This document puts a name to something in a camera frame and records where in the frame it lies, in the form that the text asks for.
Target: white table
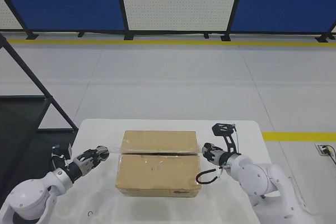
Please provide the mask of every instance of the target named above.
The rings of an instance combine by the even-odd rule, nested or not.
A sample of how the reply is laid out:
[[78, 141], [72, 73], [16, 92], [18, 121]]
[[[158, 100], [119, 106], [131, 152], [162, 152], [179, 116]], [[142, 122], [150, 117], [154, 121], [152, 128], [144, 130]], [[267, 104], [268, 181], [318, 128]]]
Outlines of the white table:
[[[240, 152], [256, 163], [271, 163], [258, 124], [232, 120], [87, 119], [72, 147], [73, 157], [99, 145], [120, 147], [126, 130], [194, 130], [200, 147], [211, 142], [226, 148], [223, 138], [214, 136], [211, 130], [216, 123], [235, 123]], [[115, 188], [118, 158], [119, 154], [111, 153], [60, 196], [50, 223], [259, 223], [246, 194], [225, 173], [214, 183], [203, 185], [195, 198], [125, 197]], [[202, 154], [200, 165], [202, 171], [215, 167]]]

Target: floor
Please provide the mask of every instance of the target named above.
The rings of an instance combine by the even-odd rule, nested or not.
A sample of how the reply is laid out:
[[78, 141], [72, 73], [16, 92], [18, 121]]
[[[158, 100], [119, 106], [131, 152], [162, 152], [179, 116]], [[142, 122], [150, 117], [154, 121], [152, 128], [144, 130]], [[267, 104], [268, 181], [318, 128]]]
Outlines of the floor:
[[[65, 34], [39, 38], [75, 39]], [[311, 37], [280, 36], [233, 36], [232, 40], [316, 41]], [[336, 48], [44, 44], [13, 47], [77, 125], [87, 118], [221, 119], [254, 120], [262, 131], [336, 132]], [[39, 93], [1, 50], [0, 95]], [[64, 124], [51, 108], [41, 126], [67, 127]], [[336, 142], [327, 143], [336, 149]], [[319, 156], [314, 144], [266, 143], [273, 163], [294, 177], [311, 213], [316, 214], [316, 222], [336, 223], [336, 169], [330, 158]]]

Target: metal post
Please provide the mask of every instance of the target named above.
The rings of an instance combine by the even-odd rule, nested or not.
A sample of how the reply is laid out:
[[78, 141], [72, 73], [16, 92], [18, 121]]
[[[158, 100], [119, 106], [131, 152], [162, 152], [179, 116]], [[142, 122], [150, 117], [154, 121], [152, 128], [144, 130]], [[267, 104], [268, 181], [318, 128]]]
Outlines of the metal post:
[[124, 25], [124, 40], [133, 40], [134, 34], [131, 31], [129, 31], [127, 14], [125, 12], [125, 7], [124, 7], [124, 1], [119, 0], [119, 5], [120, 5], [123, 25]]
[[331, 32], [334, 30], [335, 26], [336, 26], [336, 20], [326, 33], [322, 34], [320, 37], [315, 38], [315, 39], [320, 43], [327, 43], [328, 41], [326, 40], [326, 38], [330, 38], [330, 40], [334, 40], [335, 37], [331, 34]]
[[70, 126], [74, 130], [78, 130], [77, 126], [74, 122], [69, 118], [69, 116], [65, 113], [65, 111], [61, 108], [61, 106], [57, 103], [54, 97], [49, 93], [49, 91], [45, 88], [45, 86], [40, 82], [40, 80], [35, 76], [32, 70], [27, 66], [27, 64], [22, 60], [22, 58], [17, 54], [14, 48], [7, 42], [6, 38], [0, 34], [0, 41], [3, 43], [3, 47], [6, 51], [11, 55], [11, 57], [15, 60], [15, 62], [21, 67], [22, 70], [27, 74], [27, 76], [36, 84], [36, 86], [41, 90], [41, 92], [51, 100], [54, 107], [57, 111], [62, 115], [62, 117], [70, 124]]
[[228, 27], [226, 28], [226, 32], [225, 32], [224, 36], [220, 37], [222, 39], [222, 41], [231, 41], [230, 37], [229, 37], [229, 34], [230, 34], [231, 27], [233, 26], [235, 13], [236, 13], [238, 4], [239, 4], [239, 0], [234, 0], [233, 7], [231, 9], [231, 13], [230, 13], [230, 17], [229, 17]]
[[39, 34], [34, 34], [31, 30], [29, 30], [29, 28], [27, 28], [26, 24], [24, 23], [24, 21], [22, 20], [18, 12], [16, 11], [15, 7], [11, 4], [10, 0], [5, 0], [5, 3], [9, 7], [12, 14], [15, 16], [16, 20], [22, 26], [22, 29], [24, 30], [24, 32], [27, 34], [26, 40], [35, 40], [39, 36]]

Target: cardboard box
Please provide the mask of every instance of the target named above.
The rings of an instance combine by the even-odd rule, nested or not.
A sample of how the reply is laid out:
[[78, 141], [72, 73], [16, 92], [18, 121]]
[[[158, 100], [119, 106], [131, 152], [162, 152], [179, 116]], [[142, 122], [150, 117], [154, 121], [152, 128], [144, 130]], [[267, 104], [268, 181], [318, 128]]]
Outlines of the cardboard box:
[[191, 153], [199, 152], [195, 132], [164, 130], [126, 130], [121, 153]]
[[135, 150], [119, 160], [116, 188], [124, 195], [195, 197], [201, 189], [195, 132], [126, 131], [122, 148]]

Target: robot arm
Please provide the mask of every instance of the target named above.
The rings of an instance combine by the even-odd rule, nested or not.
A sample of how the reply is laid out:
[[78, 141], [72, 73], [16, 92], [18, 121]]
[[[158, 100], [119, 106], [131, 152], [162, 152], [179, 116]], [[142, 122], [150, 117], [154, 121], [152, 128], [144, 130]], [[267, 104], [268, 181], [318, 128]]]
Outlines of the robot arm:
[[[236, 130], [234, 125], [216, 124], [213, 127], [215, 136], [223, 136], [225, 140], [225, 135], [230, 136], [228, 136], [230, 142], [226, 140], [228, 151], [206, 143], [202, 149], [203, 156], [209, 162], [219, 166], [220, 169], [226, 170], [234, 180], [239, 182], [243, 191], [248, 195], [260, 223], [315, 223], [313, 216], [301, 208], [303, 205], [300, 203], [290, 179], [279, 166], [254, 164], [251, 158], [236, 152], [234, 141], [231, 138], [234, 130]], [[265, 196], [276, 191], [279, 191], [280, 196]]]
[[39, 224], [48, 223], [57, 197], [65, 194], [78, 178], [88, 174], [108, 156], [108, 149], [98, 146], [75, 157], [68, 165], [59, 161], [60, 167], [41, 179], [20, 183], [10, 192], [0, 210], [0, 224], [13, 223], [15, 212], [25, 220], [38, 219]]

